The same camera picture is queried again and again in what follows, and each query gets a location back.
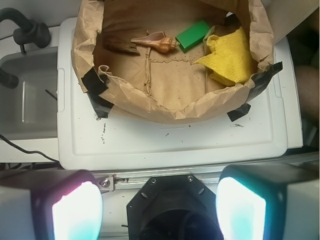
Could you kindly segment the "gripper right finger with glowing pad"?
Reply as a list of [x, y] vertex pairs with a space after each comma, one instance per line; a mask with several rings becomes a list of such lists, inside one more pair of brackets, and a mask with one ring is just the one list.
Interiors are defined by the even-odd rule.
[[318, 240], [320, 180], [316, 167], [226, 166], [216, 189], [216, 214], [226, 240]]

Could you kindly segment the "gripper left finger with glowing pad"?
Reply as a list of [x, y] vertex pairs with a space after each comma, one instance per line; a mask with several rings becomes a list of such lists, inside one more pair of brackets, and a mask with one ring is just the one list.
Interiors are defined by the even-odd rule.
[[96, 240], [103, 199], [88, 170], [0, 173], [2, 240]]

